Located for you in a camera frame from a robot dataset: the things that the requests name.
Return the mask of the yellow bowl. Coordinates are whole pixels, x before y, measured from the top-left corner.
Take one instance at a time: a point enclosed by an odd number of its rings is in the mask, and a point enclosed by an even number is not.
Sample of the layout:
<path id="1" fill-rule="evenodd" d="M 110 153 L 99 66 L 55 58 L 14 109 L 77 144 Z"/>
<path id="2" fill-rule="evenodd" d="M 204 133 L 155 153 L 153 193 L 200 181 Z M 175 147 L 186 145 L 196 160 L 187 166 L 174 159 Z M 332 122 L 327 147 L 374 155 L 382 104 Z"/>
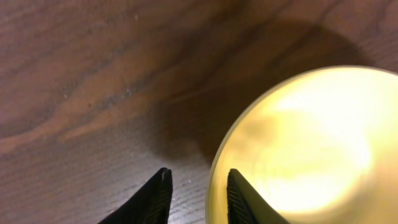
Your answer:
<path id="1" fill-rule="evenodd" d="M 228 222 L 233 170 L 261 223 L 396 223 L 397 74 L 326 67 L 261 95 L 218 148 L 207 223 Z"/>

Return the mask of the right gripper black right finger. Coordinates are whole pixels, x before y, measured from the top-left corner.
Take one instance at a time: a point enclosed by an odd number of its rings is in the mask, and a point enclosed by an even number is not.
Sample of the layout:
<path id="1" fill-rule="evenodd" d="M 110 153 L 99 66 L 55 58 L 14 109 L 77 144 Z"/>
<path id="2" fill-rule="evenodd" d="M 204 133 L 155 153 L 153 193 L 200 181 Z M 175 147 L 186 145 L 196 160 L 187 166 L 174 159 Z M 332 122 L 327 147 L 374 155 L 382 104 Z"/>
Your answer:
<path id="1" fill-rule="evenodd" d="M 229 224 L 289 224 L 237 169 L 229 171 L 226 192 Z"/>

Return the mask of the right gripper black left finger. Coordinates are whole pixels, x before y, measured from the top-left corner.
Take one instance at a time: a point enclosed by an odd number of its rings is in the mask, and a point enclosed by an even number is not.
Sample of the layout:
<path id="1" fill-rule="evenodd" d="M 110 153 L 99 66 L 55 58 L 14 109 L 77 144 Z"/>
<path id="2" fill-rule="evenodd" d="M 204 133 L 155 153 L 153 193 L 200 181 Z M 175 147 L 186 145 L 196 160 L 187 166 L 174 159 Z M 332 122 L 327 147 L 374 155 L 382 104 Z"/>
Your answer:
<path id="1" fill-rule="evenodd" d="M 172 193 L 172 171 L 163 167 L 99 224 L 168 224 Z"/>

